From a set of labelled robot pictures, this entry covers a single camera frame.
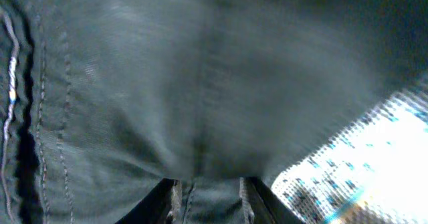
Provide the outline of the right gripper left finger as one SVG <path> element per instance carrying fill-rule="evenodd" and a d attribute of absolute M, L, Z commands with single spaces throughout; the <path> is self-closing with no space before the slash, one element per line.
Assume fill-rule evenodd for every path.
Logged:
<path fill-rule="evenodd" d="M 172 224 L 173 209 L 171 197 L 177 181 L 163 179 L 128 214 L 116 224 Z"/>

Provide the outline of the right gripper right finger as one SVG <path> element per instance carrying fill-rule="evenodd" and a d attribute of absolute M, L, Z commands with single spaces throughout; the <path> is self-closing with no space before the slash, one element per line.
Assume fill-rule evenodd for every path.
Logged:
<path fill-rule="evenodd" d="M 249 224 L 303 224 L 272 190 L 255 177 L 240 178 L 239 196 Z"/>

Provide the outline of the black shorts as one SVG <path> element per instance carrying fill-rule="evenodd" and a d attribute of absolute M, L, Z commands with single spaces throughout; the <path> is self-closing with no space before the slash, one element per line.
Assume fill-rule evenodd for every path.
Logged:
<path fill-rule="evenodd" d="M 1 222 L 427 221 L 427 0 L 1 0 Z"/>

